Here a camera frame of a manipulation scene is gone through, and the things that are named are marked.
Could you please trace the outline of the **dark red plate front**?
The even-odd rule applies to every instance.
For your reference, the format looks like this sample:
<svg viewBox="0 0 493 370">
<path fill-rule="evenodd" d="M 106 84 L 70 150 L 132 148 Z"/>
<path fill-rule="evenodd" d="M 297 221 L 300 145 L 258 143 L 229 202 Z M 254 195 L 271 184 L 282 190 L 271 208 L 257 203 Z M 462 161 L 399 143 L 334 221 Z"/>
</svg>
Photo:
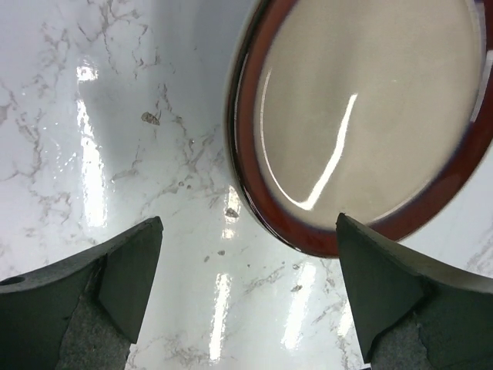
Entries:
<svg viewBox="0 0 493 370">
<path fill-rule="evenodd" d="M 492 141 L 490 1 L 260 1 L 225 105 L 257 222 L 336 257 L 349 215 L 392 240 L 440 213 Z"/>
</svg>

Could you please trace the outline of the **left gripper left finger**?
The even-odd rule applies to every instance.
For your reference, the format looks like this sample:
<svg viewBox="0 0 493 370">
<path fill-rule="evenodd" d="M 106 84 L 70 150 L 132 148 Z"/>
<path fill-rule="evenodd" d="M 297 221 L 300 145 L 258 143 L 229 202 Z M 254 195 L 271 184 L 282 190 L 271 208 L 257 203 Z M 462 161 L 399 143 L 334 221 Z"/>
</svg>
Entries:
<svg viewBox="0 0 493 370">
<path fill-rule="evenodd" d="M 152 217 L 71 257 L 1 282 L 3 369 L 123 369 L 153 286 Z"/>
</svg>

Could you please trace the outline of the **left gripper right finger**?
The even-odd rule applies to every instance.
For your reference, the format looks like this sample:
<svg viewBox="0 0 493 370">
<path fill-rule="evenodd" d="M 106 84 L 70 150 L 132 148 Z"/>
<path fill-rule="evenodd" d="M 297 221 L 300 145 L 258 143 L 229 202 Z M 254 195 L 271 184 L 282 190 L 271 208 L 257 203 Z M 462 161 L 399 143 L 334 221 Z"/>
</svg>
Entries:
<svg viewBox="0 0 493 370">
<path fill-rule="evenodd" d="M 370 369 L 490 369 L 492 279 L 337 218 L 340 265 Z"/>
</svg>

